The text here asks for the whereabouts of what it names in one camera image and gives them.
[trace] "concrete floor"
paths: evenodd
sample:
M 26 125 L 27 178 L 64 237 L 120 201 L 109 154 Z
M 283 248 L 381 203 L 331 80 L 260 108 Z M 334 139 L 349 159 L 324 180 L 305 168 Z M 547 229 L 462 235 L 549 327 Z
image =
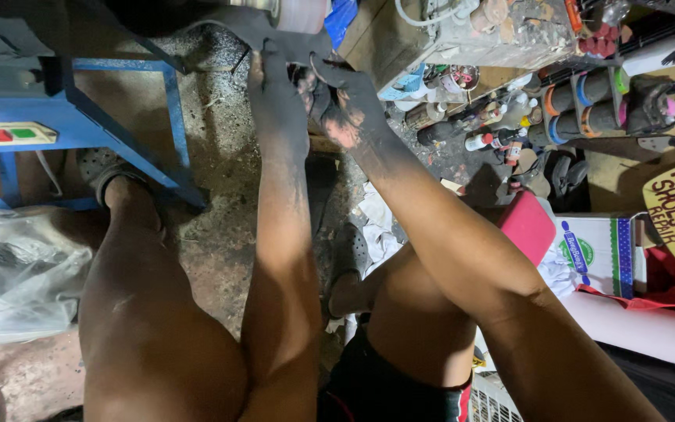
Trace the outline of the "concrete floor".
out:
M 236 73 L 230 72 L 245 48 L 231 34 L 214 27 L 157 43 L 170 53 L 184 56 L 197 70 L 179 75 L 179 88 L 194 182 L 209 195 L 209 207 L 200 215 L 174 214 L 177 224 L 170 232 L 171 241 L 189 275 L 196 302 L 238 338 L 254 259 L 260 176 L 245 88 L 248 60 Z M 121 39 L 107 45 L 118 55 L 143 56 L 141 49 Z M 158 80 L 148 73 L 131 77 L 104 72 L 80 74 L 77 81 L 158 155 L 173 157 L 170 132 L 162 123 L 167 120 L 167 111 Z M 462 143 L 422 147 L 415 143 L 415 134 L 404 131 L 398 111 L 390 110 L 390 114 L 393 129 L 435 176 L 468 186 L 466 200 L 471 204 L 493 204 L 494 192 L 511 168 L 498 165 L 491 153 L 465 151 Z M 349 156 L 337 159 L 337 185 L 314 240 L 321 280 L 329 277 L 331 240 L 337 230 L 345 221 L 362 227 L 366 219 L 357 208 L 366 177 Z M 400 240 L 405 239 L 398 225 L 396 231 Z M 325 344 L 334 346 L 329 340 Z M 330 349 L 339 353 L 332 346 Z M 7 420 L 31 422 L 81 404 L 84 375 L 76 331 L 25 344 L 1 345 L 0 388 Z

